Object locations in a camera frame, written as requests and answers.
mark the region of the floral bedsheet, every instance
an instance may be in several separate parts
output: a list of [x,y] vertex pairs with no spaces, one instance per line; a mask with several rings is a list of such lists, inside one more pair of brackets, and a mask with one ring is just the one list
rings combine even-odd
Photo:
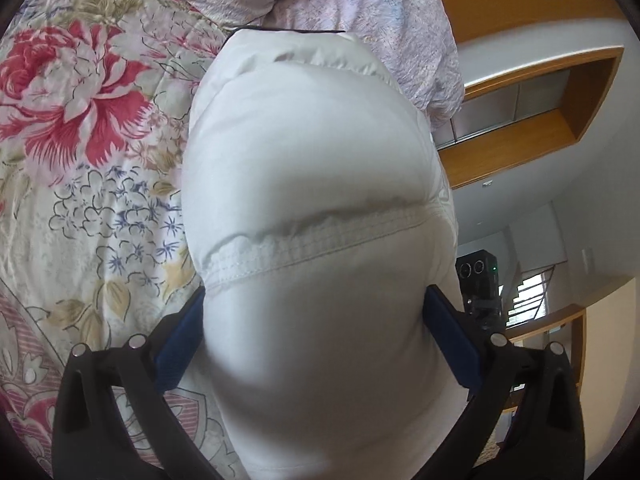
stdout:
[[[199,285],[180,166],[224,39],[184,0],[26,0],[0,41],[0,407],[48,472],[71,347],[148,333]],[[199,359],[166,400],[225,478],[246,478]]]

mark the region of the black speaker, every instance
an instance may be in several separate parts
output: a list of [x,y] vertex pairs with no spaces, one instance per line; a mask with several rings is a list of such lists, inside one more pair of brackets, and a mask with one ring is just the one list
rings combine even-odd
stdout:
[[460,256],[456,260],[460,291],[468,299],[498,298],[498,259],[484,249]]

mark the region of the window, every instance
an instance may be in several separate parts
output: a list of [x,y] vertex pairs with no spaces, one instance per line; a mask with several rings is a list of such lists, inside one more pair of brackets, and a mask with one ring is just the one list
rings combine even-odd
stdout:
[[546,287],[551,280],[554,268],[523,280],[518,286],[518,297],[513,300],[509,311],[507,326],[519,325],[539,317],[546,316]]

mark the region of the wooden frame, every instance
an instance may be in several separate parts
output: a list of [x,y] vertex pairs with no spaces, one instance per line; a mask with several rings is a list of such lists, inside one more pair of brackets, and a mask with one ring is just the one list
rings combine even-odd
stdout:
[[[578,304],[572,303],[569,306],[556,310],[551,314],[527,321],[518,326],[508,328],[504,335],[512,343],[523,341],[529,337],[537,336],[548,330],[571,323],[571,366],[574,370],[575,384],[580,394],[582,377],[584,375],[584,356],[587,344],[587,309]],[[522,400],[522,390],[513,392],[504,407],[504,412],[512,412],[518,408]]]
[[442,0],[457,43],[533,23],[621,18],[615,0]]
[[570,69],[559,108],[439,151],[453,189],[579,142],[618,70],[623,47],[603,48],[531,65],[465,89],[465,100],[557,70]]

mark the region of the silver screw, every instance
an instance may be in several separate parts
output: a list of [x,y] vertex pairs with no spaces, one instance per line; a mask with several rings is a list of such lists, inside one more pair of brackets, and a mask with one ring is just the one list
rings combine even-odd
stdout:
[[502,346],[506,346],[508,341],[503,334],[496,332],[495,334],[491,334],[491,343],[494,346],[502,347]]
[[140,348],[144,343],[146,343],[146,337],[142,334],[133,335],[129,339],[129,346],[134,349]]
[[74,357],[80,357],[85,352],[86,352],[86,345],[84,343],[78,343],[77,345],[74,345],[74,347],[71,349],[71,353],[73,354]]
[[564,354],[564,346],[562,346],[558,341],[553,341],[551,345],[549,345],[549,348],[556,355]]

